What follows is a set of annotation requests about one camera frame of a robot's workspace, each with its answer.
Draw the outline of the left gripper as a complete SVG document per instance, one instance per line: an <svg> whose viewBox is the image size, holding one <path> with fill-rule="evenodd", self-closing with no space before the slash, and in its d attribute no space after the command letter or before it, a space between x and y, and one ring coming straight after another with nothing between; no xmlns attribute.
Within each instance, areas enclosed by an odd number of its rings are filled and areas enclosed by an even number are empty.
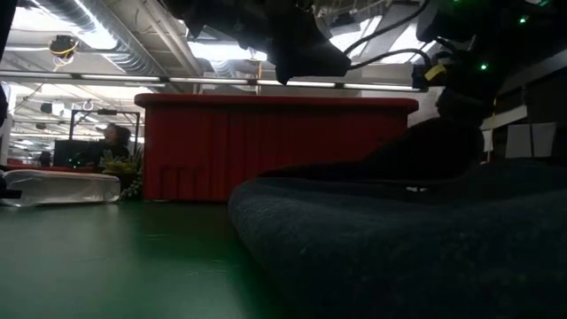
<svg viewBox="0 0 567 319"><path fill-rule="evenodd" d="M280 83L294 77L346 74L351 59L320 31L312 9L267 4L265 10L271 32L268 61L276 67Z"/></svg>

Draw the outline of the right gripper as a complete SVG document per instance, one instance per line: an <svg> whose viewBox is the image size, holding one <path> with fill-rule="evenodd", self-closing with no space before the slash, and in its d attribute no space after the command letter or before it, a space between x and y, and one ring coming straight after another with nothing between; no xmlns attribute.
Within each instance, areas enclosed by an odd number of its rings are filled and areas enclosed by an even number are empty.
<svg viewBox="0 0 567 319"><path fill-rule="evenodd" d="M508 75L508 56L489 48L457 51L448 66L445 88L437 100L439 116L478 127Z"/></svg>

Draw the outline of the dark blue jeans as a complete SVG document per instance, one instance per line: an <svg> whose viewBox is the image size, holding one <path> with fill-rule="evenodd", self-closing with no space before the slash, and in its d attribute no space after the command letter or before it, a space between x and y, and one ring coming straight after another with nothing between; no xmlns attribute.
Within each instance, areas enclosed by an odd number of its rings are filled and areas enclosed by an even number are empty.
<svg viewBox="0 0 567 319"><path fill-rule="evenodd" d="M567 168L478 167L410 191L258 178L229 217L306 319L567 319Z"/></svg>

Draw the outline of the red plastic laundry basket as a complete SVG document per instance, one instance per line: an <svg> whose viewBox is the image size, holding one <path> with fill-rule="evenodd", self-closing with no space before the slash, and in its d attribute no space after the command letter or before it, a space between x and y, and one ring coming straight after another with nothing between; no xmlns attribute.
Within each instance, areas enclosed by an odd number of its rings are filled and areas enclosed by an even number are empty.
<svg viewBox="0 0 567 319"><path fill-rule="evenodd" d="M225 201L269 169L358 160L401 135L400 97L139 94L146 199Z"/></svg>

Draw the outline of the white boards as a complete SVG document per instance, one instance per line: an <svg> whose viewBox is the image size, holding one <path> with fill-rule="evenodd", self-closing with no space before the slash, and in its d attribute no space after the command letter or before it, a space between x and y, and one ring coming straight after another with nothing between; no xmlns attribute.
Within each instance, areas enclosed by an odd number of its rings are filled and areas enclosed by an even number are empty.
<svg viewBox="0 0 567 319"><path fill-rule="evenodd" d="M484 152L497 159L548 158L552 155L556 130L554 122L509 124L484 130Z"/></svg>

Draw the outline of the long ceiling light bar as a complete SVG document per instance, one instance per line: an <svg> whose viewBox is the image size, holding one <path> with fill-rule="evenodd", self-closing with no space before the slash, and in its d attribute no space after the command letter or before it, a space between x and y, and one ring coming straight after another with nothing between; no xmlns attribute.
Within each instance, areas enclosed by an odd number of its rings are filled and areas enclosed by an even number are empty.
<svg viewBox="0 0 567 319"><path fill-rule="evenodd" d="M12 82L47 82L54 84L85 84L106 86L145 86L163 87L166 84L211 84L229 86L266 86L278 87L281 83L269 79L217 78L217 77L179 77L179 76L145 76L118 74L77 74L59 72L34 72L17 70L0 70L0 79ZM288 81L287 87L310 89L349 89L387 92L427 92L408 85L356 83L356 82L321 82L321 81Z"/></svg>

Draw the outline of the person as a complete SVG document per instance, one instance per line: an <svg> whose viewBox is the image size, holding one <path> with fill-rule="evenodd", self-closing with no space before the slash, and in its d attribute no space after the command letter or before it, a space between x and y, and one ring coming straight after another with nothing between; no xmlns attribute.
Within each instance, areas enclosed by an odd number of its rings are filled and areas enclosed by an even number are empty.
<svg viewBox="0 0 567 319"><path fill-rule="evenodd" d="M109 124L104 130L104 139L97 143L95 160L100 161L105 152L110 152L114 159L125 160L129 157L130 137L131 131L128 128Z"/></svg>

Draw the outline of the black monitor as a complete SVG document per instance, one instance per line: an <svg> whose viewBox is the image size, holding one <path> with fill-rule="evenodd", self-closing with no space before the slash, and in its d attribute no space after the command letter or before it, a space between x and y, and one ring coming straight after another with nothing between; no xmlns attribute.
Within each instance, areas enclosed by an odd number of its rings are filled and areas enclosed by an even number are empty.
<svg viewBox="0 0 567 319"><path fill-rule="evenodd" d="M103 155L102 141L57 140L54 144L54 167L97 166Z"/></svg>

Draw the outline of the red plastic bin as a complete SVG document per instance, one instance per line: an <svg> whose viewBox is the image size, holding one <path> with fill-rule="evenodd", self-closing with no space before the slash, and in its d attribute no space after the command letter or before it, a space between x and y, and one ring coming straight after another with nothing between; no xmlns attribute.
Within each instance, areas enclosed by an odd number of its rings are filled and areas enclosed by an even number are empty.
<svg viewBox="0 0 567 319"><path fill-rule="evenodd" d="M95 173L96 169L93 167L40 167L37 165L24 164L23 162L12 162L9 161L5 166L0 165L0 170L11 171L11 170L42 170L42 171L54 171L54 172L67 172L67 173L81 173L89 174Z"/></svg>

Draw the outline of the orange label plastic package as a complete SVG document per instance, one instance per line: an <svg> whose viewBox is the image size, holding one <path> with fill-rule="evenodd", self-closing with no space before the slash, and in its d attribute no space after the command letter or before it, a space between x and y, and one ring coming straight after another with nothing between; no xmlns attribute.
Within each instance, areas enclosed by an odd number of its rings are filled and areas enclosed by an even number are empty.
<svg viewBox="0 0 567 319"><path fill-rule="evenodd" d="M43 170L12 170L3 178L15 198L0 198L7 206L110 203L121 194L120 179L112 175Z"/></svg>

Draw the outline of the green table mat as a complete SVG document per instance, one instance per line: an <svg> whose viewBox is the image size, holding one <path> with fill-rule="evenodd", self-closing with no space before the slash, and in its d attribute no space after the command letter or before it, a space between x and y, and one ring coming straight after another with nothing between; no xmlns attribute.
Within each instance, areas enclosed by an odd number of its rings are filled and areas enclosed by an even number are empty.
<svg viewBox="0 0 567 319"><path fill-rule="evenodd" d="M224 205L0 207L0 319L292 319Z"/></svg>

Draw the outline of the silver ceiling duct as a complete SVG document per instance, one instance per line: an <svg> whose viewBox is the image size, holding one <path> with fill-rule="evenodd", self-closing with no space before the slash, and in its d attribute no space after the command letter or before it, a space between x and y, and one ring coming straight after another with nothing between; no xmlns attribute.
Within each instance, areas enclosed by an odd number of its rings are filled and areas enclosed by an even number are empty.
<svg viewBox="0 0 567 319"><path fill-rule="evenodd" d="M126 74L166 74L103 0L31 1Z"/></svg>

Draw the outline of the black metal frame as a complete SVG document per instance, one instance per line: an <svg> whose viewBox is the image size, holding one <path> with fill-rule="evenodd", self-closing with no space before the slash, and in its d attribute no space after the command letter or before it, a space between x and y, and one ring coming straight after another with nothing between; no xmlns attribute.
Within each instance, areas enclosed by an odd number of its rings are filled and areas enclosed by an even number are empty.
<svg viewBox="0 0 567 319"><path fill-rule="evenodd" d="M75 120L75 116L78 113L83 113L84 116L80 118L78 121ZM74 128L77 124L82 122L87 115L91 115L92 113L96 113L98 115L107 115L107 116L117 116L119 114L126 115L127 119L129 119L129 115L134 115L136 117L136 124L135 124L135 133L134 133L134 148L140 144L139 141L139 133L141 128L141 113L140 112L131 112L131 111L119 111L119 110L112 110L112 109L98 109L98 110L82 110L82 109L73 109L71 110L71 118L70 118L70 126L68 132L68 139L74 139Z"/></svg>

